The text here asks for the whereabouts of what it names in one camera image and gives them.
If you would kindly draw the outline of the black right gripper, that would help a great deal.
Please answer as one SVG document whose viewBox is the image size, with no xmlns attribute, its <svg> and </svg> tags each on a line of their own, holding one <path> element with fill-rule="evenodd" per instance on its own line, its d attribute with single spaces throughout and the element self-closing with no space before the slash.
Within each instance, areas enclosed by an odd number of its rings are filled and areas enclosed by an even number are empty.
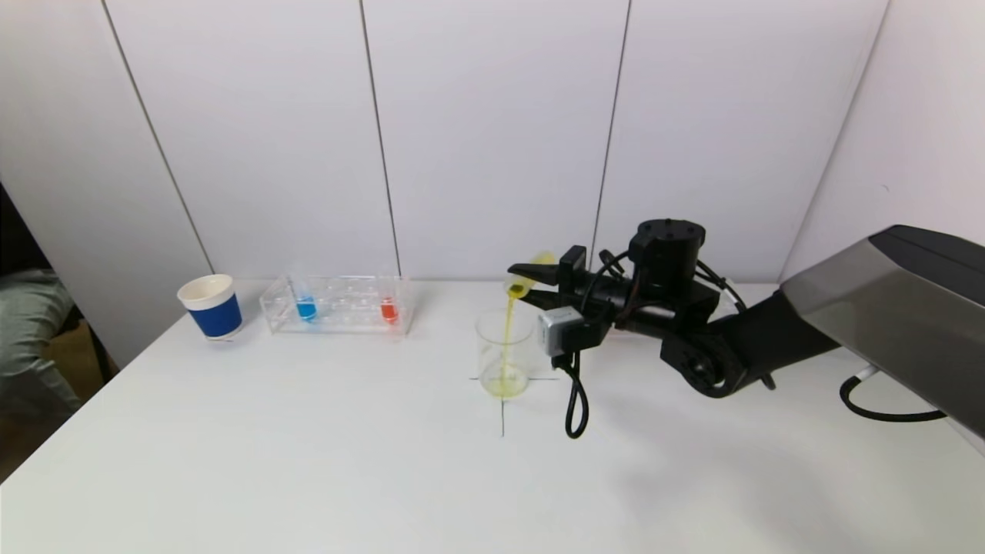
<svg viewBox="0 0 985 554">
<path fill-rule="evenodd" d="M 633 288 L 633 280 L 620 266 L 627 256 L 627 252 L 614 255 L 602 250 L 602 266 L 593 272 L 587 268 L 587 250 L 576 245 L 562 256 L 559 264 L 517 263 L 508 268 L 508 274 L 520 286 L 557 285 L 563 304 L 572 305 L 578 311 L 622 309 L 629 304 Z M 562 299 L 556 292 L 531 289 L 521 301 L 541 311 L 551 311 L 562 305 Z"/>
</svg>

